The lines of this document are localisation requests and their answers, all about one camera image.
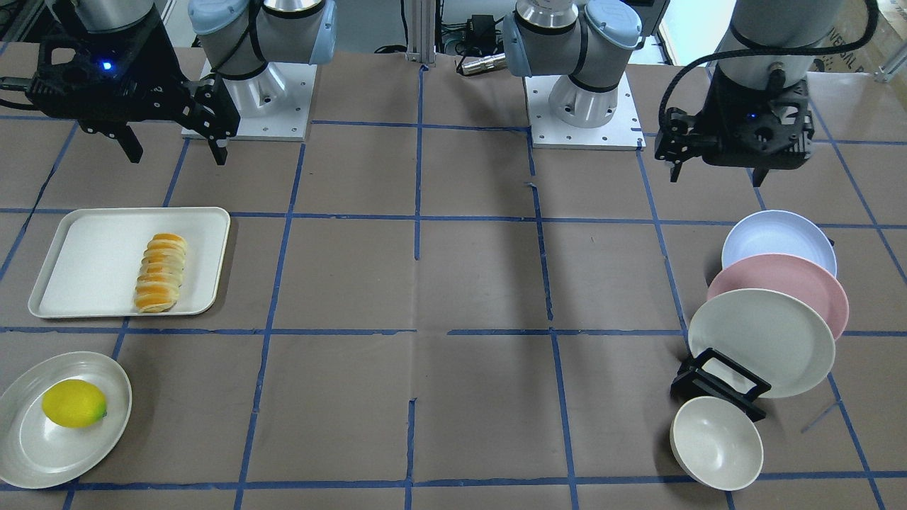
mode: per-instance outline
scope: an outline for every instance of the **round plate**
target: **round plate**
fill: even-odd
[[[847,327],[850,303],[834,275],[811,260],[765,253],[738,260],[718,273],[708,287],[708,299],[730,290],[769,289],[800,299],[822,316],[834,339]]]
[[[762,471],[762,437],[746,415],[730,402],[696,397],[671,422],[671,451],[680,467],[700,484],[736,491],[752,484]]]
[[[66,379],[82,379],[107,398],[107,416],[84,428],[60,427],[41,397]],[[0,397],[0,479],[26,489],[60,485],[101,462],[120,440],[132,411],[132,387],[116,361],[71,352],[30,368]]]
[[[689,323],[689,349],[715,348],[764,379],[762,397],[799,395],[822,382],[834,363],[834,337],[822,317],[801,300],[767,289],[740,289],[706,301]],[[753,385],[724,364],[703,369],[736,391]]]
[[[838,275],[832,243],[814,223],[790,211],[760,211],[741,220],[727,234],[721,267],[762,253],[803,257]]]

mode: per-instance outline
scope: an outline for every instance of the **light blue joint cover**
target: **light blue joint cover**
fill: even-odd
[[[523,45],[522,34],[520,34],[520,28],[516,24],[513,13],[504,17],[502,37],[504,55],[507,57],[507,69],[514,76],[532,76],[529,57],[526,56],[526,47]]]
[[[198,35],[213,34],[233,23],[249,5],[249,0],[190,0],[189,19]]]
[[[321,26],[315,36],[312,46],[312,56],[308,59],[310,64],[327,64],[334,58],[336,45],[336,9],[334,0],[325,0],[325,12],[321,15]]]
[[[636,49],[642,40],[639,15],[620,0],[590,0],[586,19],[602,37],[625,50]]]

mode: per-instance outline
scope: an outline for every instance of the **lemon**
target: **lemon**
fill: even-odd
[[[62,427],[88,427],[107,416],[107,398],[94,384],[66,379],[44,392],[41,409]]]

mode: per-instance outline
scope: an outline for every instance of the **pink plate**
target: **pink plate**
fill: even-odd
[[[834,339],[844,333],[850,317],[850,303],[837,278],[794,255],[763,253],[734,262],[712,280],[707,299],[736,289],[769,289],[800,299],[822,316]]]

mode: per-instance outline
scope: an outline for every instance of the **tiled surface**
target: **tiled surface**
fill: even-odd
[[[189,77],[201,55],[180,51]],[[11,45],[0,74],[27,74],[29,59],[33,46]],[[145,155],[132,165],[99,136],[67,145],[72,123],[0,116],[0,387],[93,350],[134,392],[98,466],[57,491],[0,484],[0,507],[905,506],[907,115],[887,88],[811,75],[814,158],[755,192],[746,171],[698,162],[670,184],[651,147],[531,150],[520,81],[453,66],[338,54],[305,146],[231,142],[223,167],[172,123],[134,126]],[[646,132],[675,71],[628,69]],[[671,103],[695,113],[706,89],[697,70]],[[190,205],[233,215],[214,307],[28,313],[65,210]],[[726,495],[670,454],[681,402],[668,386],[728,230],[763,207],[823,226],[852,316],[831,378],[760,402],[763,476]]]

